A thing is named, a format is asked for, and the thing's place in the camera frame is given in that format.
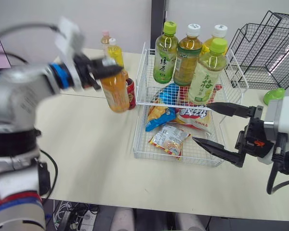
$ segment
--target robotic arm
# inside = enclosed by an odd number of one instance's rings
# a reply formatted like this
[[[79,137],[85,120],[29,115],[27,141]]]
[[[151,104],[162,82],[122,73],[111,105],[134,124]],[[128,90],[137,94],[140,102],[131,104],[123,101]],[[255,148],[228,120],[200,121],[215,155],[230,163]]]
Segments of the robotic arm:
[[[27,65],[0,78],[0,231],[46,230],[40,195],[50,190],[47,164],[39,161],[35,113],[39,102],[60,90],[101,87],[96,80],[122,70],[111,58],[81,53],[83,36],[62,20],[56,44],[62,64]]]
[[[277,172],[289,175],[289,96],[282,100],[270,101],[264,121],[261,120],[262,106],[244,107],[234,103],[211,103],[208,108],[226,115],[250,117],[244,131],[240,131],[235,148],[237,153],[225,150],[218,143],[193,137],[193,140],[206,151],[237,167],[243,167],[246,154],[258,158],[260,162],[273,162],[267,184],[267,193],[272,194],[289,184],[283,182],[275,187]]]

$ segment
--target blue snack bag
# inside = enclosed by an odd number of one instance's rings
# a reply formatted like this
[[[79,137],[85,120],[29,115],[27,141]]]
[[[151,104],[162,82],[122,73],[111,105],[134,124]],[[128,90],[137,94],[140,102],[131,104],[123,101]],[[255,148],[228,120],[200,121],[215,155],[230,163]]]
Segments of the blue snack bag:
[[[157,93],[154,103],[175,105],[179,86],[171,83],[164,89]],[[167,106],[151,106],[149,108],[147,124],[145,131],[152,131],[154,128],[165,124],[176,117],[175,108]]]

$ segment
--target red can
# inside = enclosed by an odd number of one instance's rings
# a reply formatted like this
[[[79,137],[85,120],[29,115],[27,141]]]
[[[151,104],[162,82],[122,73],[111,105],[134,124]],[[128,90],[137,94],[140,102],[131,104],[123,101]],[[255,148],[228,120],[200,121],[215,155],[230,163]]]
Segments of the red can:
[[[127,94],[129,96],[129,100],[130,100],[130,107],[129,107],[129,110],[130,110],[136,106],[134,81],[131,78],[128,78],[126,80],[126,85],[127,85]]]

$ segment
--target metal wire rack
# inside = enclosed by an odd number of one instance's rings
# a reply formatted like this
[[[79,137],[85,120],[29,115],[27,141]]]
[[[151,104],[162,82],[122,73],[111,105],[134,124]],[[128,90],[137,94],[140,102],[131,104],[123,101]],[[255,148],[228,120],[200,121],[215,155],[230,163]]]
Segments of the metal wire rack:
[[[260,24],[245,24],[237,30],[229,48],[250,88],[289,87],[289,14],[268,11]],[[246,87],[243,79],[239,84]]]
[[[213,119],[211,119],[211,123],[210,123],[211,133],[207,133],[202,130],[188,128],[186,126],[179,125],[176,123],[169,123],[170,125],[180,128],[191,134],[191,136],[188,137],[183,142],[182,155],[180,157],[169,155],[162,149],[149,144],[149,140],[160,129],[160,128],[155,128],[151,132],[145,131],[145,125],[147,123],[147,115],[148,115],[149,107],[150,107],[149,105],[141,105],[141,107],[138,108],[139,116],[138,116],[135,138],[134,138],[134,145],[133,145],[135,158],[167,160],[167,161],[174,161],[178,163],[207,165],[211,167],[218,166],[220,163],[223,162],[222,159],[209,154],[192,140],[192,137],[195,136],[195,137],[205,138],[211,141],[218,142],[216,138],[216,130],[215,130],[215,126],[213,123]]]
[[[215,85],[213,95],[208,103],[211,102],[230,102],[241,104],[243,94],[248,88],[248,83],[245,80],[244,74],[240,69],[236,58],[232,51],[228,52],[226,55],[227,66],[222,72],[219,81]],[[159,92],[163,91],[163,88],[171,83],[173,80],[167,84],[157,83],[153,78],[153,68],[155,60],[155,50],[148,49],[144,50],[140,63],[140,71],[137,76],[136,86],[136,104],[142,105],[160,105],[165,106],[165,104],[160,104],[155,101],[156,96]],[[238,83],[241,80],[244,82],[245,88],[242,89]],[[179,92],[169,92],[170,96],[176,98],[175,105],[166,104],[167,106],[178,107],[178,108],[197,108],[199,105],[195,105],[188,100],[189,87],[179,87]]]

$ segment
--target green tea bottle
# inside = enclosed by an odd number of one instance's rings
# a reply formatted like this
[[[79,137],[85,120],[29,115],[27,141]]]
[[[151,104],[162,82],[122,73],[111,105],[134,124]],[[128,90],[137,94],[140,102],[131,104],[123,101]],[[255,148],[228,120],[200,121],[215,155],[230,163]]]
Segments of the green tea bottle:
[[[156,39],[153,77],[158,83],[168,83],[172,78],[178,47],[178,39],[174,36],[176,28],[174,22],[165,22],[164,34]]]
[[[225,39],[215,38],[210,46],[210,52],[199,58],[188,91],[188,99],[191,102],[205,104],[210,99],[215,83],[226,67],[226,58],[223,55],[226,47]]]

